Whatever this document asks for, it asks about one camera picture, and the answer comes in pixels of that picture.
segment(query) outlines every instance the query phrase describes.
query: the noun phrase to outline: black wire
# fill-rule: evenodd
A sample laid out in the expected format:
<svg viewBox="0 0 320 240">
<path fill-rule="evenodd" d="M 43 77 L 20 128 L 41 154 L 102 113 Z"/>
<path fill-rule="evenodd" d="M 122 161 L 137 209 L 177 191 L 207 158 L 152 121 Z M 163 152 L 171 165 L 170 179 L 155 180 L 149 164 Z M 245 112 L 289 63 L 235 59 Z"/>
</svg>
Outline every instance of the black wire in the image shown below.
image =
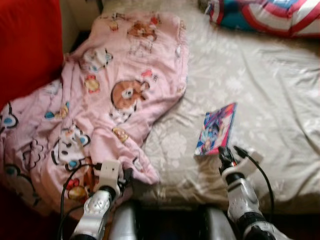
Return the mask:
<svg viewBox="0 0 320 240">
<path fill-rule="evenodd" d="M 65 216 L 62 218 L 62 220 L 60 221 L 60 224 L 59 224 L 59 228 L 58 228 L 58 233 L 57 233 L 57 236 L 56 236 L 56 240 L 62 240 L 63 239 L 63 227 L 64 227 L 64 223 L 65 223 L 65 220 L 67 219 L 67 217 L 69 216 L 69 214 L 79 208 L 83 208 L 84 206 L 83 205 L 80 205 L 80 206 L 76 206 L 74 208 L 71 208 L 66 214 Z"/>
<path fill-rule="evenodd" d="M 61 193 L 61 201 L 60 201 L 60 221 L 62 221 L 62 219 L 64 218 L 64 200 L 65 200 L 65 192 L 66 192 L 67 185 L 68 185 L 69 181 L 71 180 L 71 178 L 74 176 L 74 174 L 79 169 L 81 169 L 83 167 L 86 167 L 86 166 L 95 167 L 95 165 L 93 165 L 93 164 L 83 164 L 81 166 L 78 166 L 76 169 L 74 169 L 72 171 L 72 173 L 70 174 L 68 179 L 65 181 L 65 184 L 63 185 L 63 190 L 62 190 L 62 193 Z"/>
<path fill-rule="evenodd" d="M 265 179 L 266 185 L 268 186 L 268 190 L 269 190 L 269 196 L 270 196 L 270 204 L 271 204 L 271 210 L 270 210 L 270 216 L 269 216 L 269 222 L 271 223 L 272 221 L 272 217 L 274 215 L 274 211 L 275 211 L 275 197 L 274 197 L 274 192 L 272 191 L 269 179 L 267 177 L 267 175 L 265 174 L 265 172 L 262 170 L 262 168 L 259 166 L 259 164 L 256 162 L 256 160 L 254 160 L 251 156 L 249 156 L 249 154 L 246 153 L 246 156 L 248 157 L 248 159 L 256 166 L 256 168 L 261 172 L 262 176 Z"/>
</svg>

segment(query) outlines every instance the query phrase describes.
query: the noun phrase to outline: red cushion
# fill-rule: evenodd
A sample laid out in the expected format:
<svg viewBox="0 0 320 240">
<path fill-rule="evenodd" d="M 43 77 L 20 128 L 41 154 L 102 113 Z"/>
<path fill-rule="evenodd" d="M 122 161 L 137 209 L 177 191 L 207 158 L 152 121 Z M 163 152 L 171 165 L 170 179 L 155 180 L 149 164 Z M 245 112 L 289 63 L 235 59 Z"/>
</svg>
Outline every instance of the red cushion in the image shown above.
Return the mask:
<svg viewBox="0 0 320 240">
<path fill-rule="evenodd" d="M 0 0 L 0 108 L 60 74 L 59 0 Z"/>
</svg>

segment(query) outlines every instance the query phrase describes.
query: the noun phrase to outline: pink blanket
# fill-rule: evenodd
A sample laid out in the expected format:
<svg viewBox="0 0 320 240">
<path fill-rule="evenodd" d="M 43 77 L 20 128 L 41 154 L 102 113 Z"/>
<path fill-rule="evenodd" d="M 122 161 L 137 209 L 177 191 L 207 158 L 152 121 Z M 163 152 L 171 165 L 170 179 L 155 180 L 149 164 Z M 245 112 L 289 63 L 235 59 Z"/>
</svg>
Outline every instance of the pink blanket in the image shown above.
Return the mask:
<svg viewBox="0 0 320 240">
<path fill-rule="evenodd" d="M 42 213 L 60 209 L 65 181 L 84 163 L 116 159 L 134 178 L 157 183 L 140 146 L 186 90 L 184 27 L 169 13 L 99 17 L 60 79 L 2 110 L 1 183 Z M 74 175 L 66 210 L 90 196 L 98 176 L 88 167 Z"/>
</svg>

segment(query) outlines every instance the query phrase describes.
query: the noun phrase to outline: book cover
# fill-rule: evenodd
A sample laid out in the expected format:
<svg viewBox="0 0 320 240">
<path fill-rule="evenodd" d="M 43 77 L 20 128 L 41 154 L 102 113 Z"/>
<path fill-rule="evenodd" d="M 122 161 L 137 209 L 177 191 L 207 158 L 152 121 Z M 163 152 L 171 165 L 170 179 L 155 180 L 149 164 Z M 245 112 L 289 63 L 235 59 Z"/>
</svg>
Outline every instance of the book cover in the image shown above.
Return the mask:
<svg viewBox="0 0 320 240">
<path fill-rule="evenodd" d="M 218 154 L 218 147 L 228 145 L 237 103 L 231 103 L 205 114 L 204 125 L 195 149 L 195 155 Z"/>
</svg>

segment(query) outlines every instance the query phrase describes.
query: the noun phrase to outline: pillow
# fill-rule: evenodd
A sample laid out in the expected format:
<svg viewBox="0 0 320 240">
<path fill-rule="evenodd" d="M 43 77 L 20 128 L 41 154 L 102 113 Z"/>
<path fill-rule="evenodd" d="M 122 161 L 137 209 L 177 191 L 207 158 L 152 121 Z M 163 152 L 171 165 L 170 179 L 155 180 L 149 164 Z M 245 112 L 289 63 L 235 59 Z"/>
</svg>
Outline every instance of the pillow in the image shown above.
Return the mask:
<svg viewBox="0 0 320 240">
<path fill-rule="evenodd" d="M 282 37 L 320 37 L 320 0 L 212 0 L 211 21 Z"/>
</svg>

